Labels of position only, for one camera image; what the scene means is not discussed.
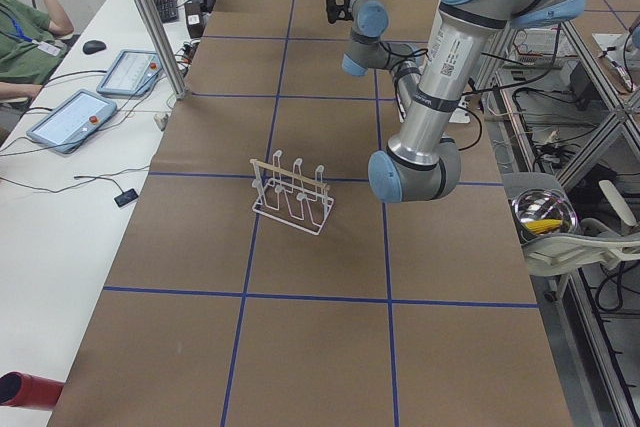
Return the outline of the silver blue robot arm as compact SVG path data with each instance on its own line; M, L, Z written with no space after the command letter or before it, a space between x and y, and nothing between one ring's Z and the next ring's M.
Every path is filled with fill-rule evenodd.
M391 47L380 37L388 26L377 0L346 0L352 20L344 71L361 76L384 69L397 83L405 112L400 131L368 163L372 191L385 203L425 201L448 195L460 178L461 160L444 131L485 43L505 27L541 27L579 16L586 0L440 0L441 23L432 30L427 64L411 47Z

